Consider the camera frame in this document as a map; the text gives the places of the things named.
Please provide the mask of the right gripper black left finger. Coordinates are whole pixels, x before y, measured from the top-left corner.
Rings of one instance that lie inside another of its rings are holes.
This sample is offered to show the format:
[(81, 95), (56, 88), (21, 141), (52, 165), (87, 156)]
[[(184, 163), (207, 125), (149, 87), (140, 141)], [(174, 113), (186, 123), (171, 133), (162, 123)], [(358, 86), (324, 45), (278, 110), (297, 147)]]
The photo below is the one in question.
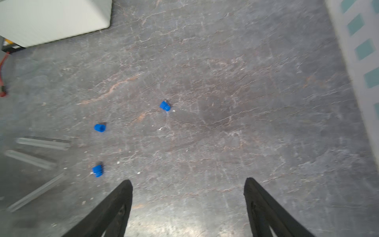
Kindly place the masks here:
[(122, 181), (64, 237), (123, 237), (133, 199), (130, 180)]

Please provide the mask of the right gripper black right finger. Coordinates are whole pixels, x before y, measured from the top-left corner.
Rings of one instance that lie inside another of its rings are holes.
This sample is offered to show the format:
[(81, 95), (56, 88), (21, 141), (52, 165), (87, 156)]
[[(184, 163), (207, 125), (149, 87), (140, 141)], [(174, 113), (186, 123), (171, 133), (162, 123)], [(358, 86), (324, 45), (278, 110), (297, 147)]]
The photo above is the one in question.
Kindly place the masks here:
[(247, 213), (254, 237), (312, 237), (254, 178), (244, 185)]

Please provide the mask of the clear test tube farthest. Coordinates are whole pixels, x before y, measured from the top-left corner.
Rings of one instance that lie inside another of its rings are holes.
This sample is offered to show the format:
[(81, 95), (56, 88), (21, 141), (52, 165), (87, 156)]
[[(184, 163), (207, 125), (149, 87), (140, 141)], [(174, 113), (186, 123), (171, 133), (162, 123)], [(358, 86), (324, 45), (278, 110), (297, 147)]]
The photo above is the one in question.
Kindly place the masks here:
[(71, 147), (69, 143), (32, 139), (32, 138), (17, 138), (16, 143), (22, 144), (22, 145), (34, 146), (34, 147), (62, 150), (62, 151), (66, 151)]

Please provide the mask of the clear test tube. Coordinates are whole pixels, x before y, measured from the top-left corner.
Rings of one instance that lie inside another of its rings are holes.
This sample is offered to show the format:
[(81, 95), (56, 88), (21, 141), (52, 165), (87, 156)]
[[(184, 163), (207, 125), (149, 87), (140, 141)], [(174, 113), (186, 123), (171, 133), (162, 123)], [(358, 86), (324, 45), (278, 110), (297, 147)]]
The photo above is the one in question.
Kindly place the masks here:
[(32, 139), (32, 138), (17, 138), (16, 143), (22, 144), (22, 145), (34, 146), (34, 147), (62, 150), (62, 151), (66, 151), (71, 147), (69, 143)]
[(46, 170), (54, 170), (57, 168), (57, 162), (55, 160), (34, 154), (24, 153), (16, 150), (7, 150), (5, 151), (5, 155), (9, 158), (13, 158), (18, 161), (25, 162)]

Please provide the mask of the clear test tube diagonal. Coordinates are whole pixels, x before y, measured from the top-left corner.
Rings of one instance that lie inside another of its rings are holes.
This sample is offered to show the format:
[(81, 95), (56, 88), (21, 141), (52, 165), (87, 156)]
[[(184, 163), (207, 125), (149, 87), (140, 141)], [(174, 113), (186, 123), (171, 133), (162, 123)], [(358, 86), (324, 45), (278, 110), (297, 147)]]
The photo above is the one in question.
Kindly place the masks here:
[(18, 200), (17, 202), (15, 202), (11, 206), (9, 206), (7, 208), (7, 211), (8, 212), (15, 212), (15, 211), (19, 210), (20, 208), (24, 207), (25, 205), (27, 205), (31, 201), (37, 199), (38, 197), (40, 197), (44, 193), (48, 192), (49, 190), (51, 190), (52, 188), (54, 188), (58, 184), (60, 184), (65, 179), (65, 176), (66, 176), (65, 173), (60, 173), (59, 175), (57, 175), (56, 177), (54, 177), (53, 179), (51, 179), (47, 183), (43, 184), (42, 186), (40, 186), (36, 190), (32, 191), (31, 193), (29, 193), (28, 195), (26, 195), (22, 199)]

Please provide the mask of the blue stopper centre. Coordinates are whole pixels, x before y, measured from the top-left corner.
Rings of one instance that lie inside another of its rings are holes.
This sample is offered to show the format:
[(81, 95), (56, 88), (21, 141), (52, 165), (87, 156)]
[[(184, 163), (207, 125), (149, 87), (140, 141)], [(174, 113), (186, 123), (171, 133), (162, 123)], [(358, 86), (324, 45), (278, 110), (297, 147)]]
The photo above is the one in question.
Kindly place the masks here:
[(96, 165), (92, 168), (92, 173), (95, 175), (95, 177), (101, 177), (104, 173), (104, 168), (102, 164)]

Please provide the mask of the blue stopper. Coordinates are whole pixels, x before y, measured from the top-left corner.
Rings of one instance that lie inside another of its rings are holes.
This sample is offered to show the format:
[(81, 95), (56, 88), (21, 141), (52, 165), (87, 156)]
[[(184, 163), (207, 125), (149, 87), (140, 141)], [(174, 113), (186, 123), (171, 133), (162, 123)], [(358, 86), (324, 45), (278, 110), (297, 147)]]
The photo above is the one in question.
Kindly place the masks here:
[(92, 168), (92, 173), (95, 175), (95, 177), (101, 177), (104, 173), (104, 168), (102, 164), (96, 165)]
[(98, 123), (94, 126), (94, 130), (97, 132), (105, 132), (106, 130), (106, 123)]
[(162, 101), (160, 104), (160, 108), (167, 112), (171, 110), (171, 106), (167, 101)]

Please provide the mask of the blue stopper upper middle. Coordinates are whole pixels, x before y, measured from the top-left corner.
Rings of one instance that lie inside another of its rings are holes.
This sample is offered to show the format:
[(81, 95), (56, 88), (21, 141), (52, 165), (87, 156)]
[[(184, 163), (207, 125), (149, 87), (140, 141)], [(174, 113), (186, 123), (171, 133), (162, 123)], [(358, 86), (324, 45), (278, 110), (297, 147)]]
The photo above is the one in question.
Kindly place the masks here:
[(94, 130), (97, 132), (105, 132), (106, 130), (106, 123), (98, 123), (94, 126)]

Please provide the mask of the blue stopper far right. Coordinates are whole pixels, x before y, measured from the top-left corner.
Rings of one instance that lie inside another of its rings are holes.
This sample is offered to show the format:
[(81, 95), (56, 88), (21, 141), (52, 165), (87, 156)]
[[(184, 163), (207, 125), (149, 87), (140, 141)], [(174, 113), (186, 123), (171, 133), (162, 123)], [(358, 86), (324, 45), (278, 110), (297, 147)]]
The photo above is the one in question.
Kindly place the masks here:
[(171, 110), (171, 106), (167, 101), (162, 101), (160, 104), (160, 108), (167, 112)]

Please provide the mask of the black yellow battery charger board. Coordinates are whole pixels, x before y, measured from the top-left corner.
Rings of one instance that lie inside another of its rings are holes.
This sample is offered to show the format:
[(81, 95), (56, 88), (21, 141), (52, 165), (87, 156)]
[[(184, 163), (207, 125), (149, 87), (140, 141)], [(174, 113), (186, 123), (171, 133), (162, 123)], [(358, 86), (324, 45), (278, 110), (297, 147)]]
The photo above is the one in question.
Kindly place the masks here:
[(18, 44), (1, 37), (2, 44), (1, 44), (1, 50), (5, 53), (14, 53), (20, 50), (23, 50), (24, 47), (19, 46)]

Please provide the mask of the brown lid storage toolbox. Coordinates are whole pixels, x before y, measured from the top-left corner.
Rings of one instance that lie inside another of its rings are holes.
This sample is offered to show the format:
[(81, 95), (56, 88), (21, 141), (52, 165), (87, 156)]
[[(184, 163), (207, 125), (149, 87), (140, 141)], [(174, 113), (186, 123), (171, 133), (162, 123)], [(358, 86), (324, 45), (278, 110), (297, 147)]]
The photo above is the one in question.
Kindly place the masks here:
[(21, 47), (83, 35), (111, 24), (109, 1), (1, 1), (1, 37)]

